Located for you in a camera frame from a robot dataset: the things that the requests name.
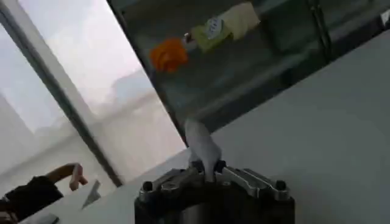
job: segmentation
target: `hand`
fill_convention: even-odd
[[[88,183],[87,179],[83,176],[83,167],[76,163],[73,168],[71,181],[69,187],[72,191],[75,191],[79,188],[79,183],[86,185]]]

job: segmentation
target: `glass pane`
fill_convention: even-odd
[[[241,110],[248,110],[249,101],[262,98],[263,93],[248,94],[271,82],[271,88],[280,88],[284,84],[275,79],[319,50],[305,1],[259,0],[251,3],[261,22],[245,37],[233,41],[230,35],[204,53],[199,48],[187,50],[188,63],[172,74],[157,72],[151,65],[151,50],[164,40],[183,38],[193,27],[242,2],[112,1],[140,49],[141,59],[149,65],[148,74],[162,86],[181,124],[188,116],[198,116],[208,118],[209,126],[214,126],[211,123],[224,120],[232,111],[232,119],[236,118]]]
[[[384,30],[381,14],[390,8],[387,0],[321,1],[324,22],[337,58]]]
[[[105,0],[19,2],[89,106],[82,115],[95,118],[88,125],[124,180],[185,148]]]
[[[0,195],[63,163],[81,163],[100,193],[115,186],[96,161],[28,61],[0,26]],[[57,184],[70,193],[69,179]]]

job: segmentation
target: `white object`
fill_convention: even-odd
[[[205,180],[214,182],[214,166],[221,159],[221,149],[212,140],[207,128],[198,121],[186,121],[185,137],[193,154],[191,160],[199,158],[205,168]]]
[[[224,12],[220,18],[232,32],[234,40],[244,37],[248,31],[260,23],[251,2],[244,2],[233,6]]]

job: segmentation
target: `metal clamp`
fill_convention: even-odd
[[[216,173],[216,179],[222,184],[226,182],[238,184],[251,197],[260,198],[263,194],[272,192],[277,201],[289,199],[289,189],[284,181],[273,182],[250,169],[239,170],[227,166],[221,173]]]

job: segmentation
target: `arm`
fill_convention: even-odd
[[[62,167],[56,168],[45,175],[51,182],[56,183],[68,176],[72,176],[69,187],[72,191],[79,188],[79,183],[87,184],[88,181],[83,176],[83,167],[79,163],[69,163]]]

